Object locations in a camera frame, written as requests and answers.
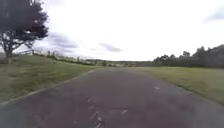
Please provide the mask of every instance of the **asphalt road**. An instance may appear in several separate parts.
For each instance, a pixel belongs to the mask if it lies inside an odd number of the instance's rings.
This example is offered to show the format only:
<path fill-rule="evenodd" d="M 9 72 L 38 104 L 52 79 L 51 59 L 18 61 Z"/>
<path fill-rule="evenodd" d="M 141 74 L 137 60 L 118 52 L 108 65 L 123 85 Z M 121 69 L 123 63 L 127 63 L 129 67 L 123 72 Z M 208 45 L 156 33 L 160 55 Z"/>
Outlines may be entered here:
<path fill-rule="evenodd" d="M 224 107 L 150 75 L 99 69 L 0 106 L 0 128 L 224 128 Z"/>

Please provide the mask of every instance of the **treeline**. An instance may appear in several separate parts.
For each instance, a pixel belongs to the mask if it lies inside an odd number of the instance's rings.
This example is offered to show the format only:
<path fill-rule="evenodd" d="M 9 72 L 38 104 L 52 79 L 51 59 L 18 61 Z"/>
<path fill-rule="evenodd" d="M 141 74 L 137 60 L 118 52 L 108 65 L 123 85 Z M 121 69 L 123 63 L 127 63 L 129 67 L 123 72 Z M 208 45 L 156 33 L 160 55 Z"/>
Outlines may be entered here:
<path fill-rule="evenodd" d="M 224 68 L 224 45 L 207 50 L 201 47 L 192 55 L 187 51 L 179 57 L 163 55 L 151 61 L 149 65 Z"/>

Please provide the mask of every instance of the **hill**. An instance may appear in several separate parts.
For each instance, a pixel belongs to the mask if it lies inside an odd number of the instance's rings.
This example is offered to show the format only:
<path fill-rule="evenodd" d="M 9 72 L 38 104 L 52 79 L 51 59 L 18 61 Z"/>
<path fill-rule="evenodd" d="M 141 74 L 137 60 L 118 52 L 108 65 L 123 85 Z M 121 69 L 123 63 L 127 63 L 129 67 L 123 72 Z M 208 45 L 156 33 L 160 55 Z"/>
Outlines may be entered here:
<path fill-rule="evenodd" d="M 94 69 L 44 56 L 23 56 L 12 64 L 0 64 L 0 102 L 52 86 Z"/>

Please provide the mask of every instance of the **green grass field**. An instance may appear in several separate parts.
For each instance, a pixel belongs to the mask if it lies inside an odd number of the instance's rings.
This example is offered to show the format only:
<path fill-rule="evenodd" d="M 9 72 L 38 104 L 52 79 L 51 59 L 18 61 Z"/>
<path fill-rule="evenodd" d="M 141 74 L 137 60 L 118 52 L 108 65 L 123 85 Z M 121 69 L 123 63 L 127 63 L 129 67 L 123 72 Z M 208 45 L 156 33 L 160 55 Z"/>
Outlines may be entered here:
<path fill-rule="evenodd" d="M 94 68 L 40 56 L 20 57 L 12 64 L 0 64 L 0 102 L 52 86 Z"/>
<path fill-rule="evenodd" d="M 180 87 L 224 103 L 224 70 L 183 67 L 137 68 Z"/>

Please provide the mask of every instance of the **road edge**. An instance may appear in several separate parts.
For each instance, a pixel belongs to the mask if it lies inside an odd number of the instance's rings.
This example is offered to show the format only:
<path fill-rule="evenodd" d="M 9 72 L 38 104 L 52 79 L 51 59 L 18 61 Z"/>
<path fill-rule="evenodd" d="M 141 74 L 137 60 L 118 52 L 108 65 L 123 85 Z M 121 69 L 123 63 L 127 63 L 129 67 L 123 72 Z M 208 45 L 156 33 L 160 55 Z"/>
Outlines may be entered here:
<path fill-rule="evenodd" d="M 90 70 L 90 71 L 83 72 L 83 73 L 81 73 L 80 75 L 78 75 L 78 76 L 76 76 L 76 77 L 74 77 L 74 78 L 71 78 L 71 79 L 68 79 L 68 80 L 65 80 L 65 81 L 62 81 L 62 82 L 59 82 L 59 83 L 52 83 L 52 85 L 49 86 L 49 87 L 38 89 L 38 90 L 33 91 L 33 92 L 30 92 L 30 93 L 28 93 L 28 94 L 26 94 L 26 95 L 23 95 L 23 96 L 19 96 L 19 97 L 17 97 L 17 98 L 10 99 L 10 100 L 8 100 L 8 101 L 3 101 L 3 102 L 0 103 L 0 107 L 6 106 L 6 105 L 11 104 L 11 103 L 14 103 L 14 102 L 16 102 L 16 101 L 19 101 L 19 100 L 21 100 L 21 99 L 27 98 L 27 97 L 29 97 L 29 96 L 32 96 L 32 95 L 41 93 L 41 92 L 46 91 L 46 90 L 48 90 L 48 89 L 52 89 L 52 88 L 61 86 L 61 85 L 65 84 L 65 83 L 67 83 L 67 82 L 71 82 L 71 81 L 73 81 L 73 80 L 79 79 L 80 77 L 83 77 L 83 76 L 86 76 L 86 75 L 88 75 L 88 74 L 90 74 L 90 73 L 93 73 L 93 72 L 95 72 L 95 71 L 98 70 L 98 69 L 99 69 L 99 68 L 95 68 L 95 69 L 92 69 L 92 70 Z"/>

